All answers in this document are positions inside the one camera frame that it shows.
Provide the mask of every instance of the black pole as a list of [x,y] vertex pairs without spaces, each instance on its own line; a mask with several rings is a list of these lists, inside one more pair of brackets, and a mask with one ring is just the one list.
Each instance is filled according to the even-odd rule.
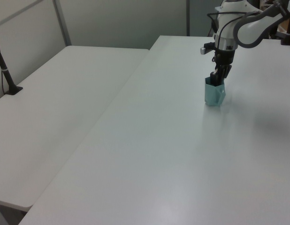
[[290,19],[289,19],[289,24],[287,28],[287,33],[284,39],[281,40],[282,45],[290,45]]
[[22,87],[17,87],[8,71],[8,68],[5,64],[5,61],[2,57],[1,51],[0,51],[0,67],[1,70],[4,74],[4,77],[6,79],[6,81],[8,82],[8,91],[5,94],[8,95],[15,95],[16,93],[18,93],[19,91],[21,91],[23,88]]

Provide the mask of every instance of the table surface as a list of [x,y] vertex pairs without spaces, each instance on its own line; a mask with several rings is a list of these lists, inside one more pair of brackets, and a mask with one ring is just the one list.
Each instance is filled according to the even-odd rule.
[[209,107],[209,41],[160,37],[20,224],[290,224],[290,47],[240,47]]
[[147,53],[66,47],[0,99],[0,204],[35,203]]

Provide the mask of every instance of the white wall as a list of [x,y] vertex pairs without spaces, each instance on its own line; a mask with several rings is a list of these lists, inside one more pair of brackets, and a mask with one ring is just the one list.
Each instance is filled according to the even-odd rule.
[[[1,53],[15,84],[28,77],[64,47],[52,0],[43,0],[0,26]],[[2,96],[0,69],[0,97]]]
[[185,36],[186,0],[59,0],[72,45],[150,49]]

